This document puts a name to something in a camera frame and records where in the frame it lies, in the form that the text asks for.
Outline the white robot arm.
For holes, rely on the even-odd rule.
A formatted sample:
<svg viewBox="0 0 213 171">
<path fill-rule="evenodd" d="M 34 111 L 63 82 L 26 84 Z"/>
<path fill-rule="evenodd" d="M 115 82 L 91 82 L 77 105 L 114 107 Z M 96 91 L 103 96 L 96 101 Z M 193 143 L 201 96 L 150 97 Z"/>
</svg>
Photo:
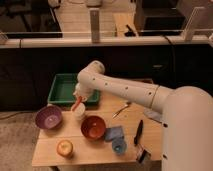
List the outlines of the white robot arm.
<svg viewBox="0 0 213 171">
<path fill-rule="evenodd" d="M 78 75 L 74 95 L 106 91 L 162 115 L 162 171 L 213 171 L 213 96 L 201 88 L 176 89 L 113 78 L 95 60 Z"/>
</svg>

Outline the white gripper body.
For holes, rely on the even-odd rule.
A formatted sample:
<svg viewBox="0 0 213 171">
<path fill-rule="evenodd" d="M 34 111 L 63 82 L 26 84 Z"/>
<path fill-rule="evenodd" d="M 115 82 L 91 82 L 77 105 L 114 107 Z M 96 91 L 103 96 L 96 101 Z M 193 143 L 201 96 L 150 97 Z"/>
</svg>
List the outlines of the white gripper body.
<svg viewBox="0 0 213 171">
<path fill-rule="evenodd" d="M 73 95 L 76 98 L 81 97 L 83 102 L 86 102 L 92 95 L 94 90 L 81 83 L 77 83 Z"/>
</svg>

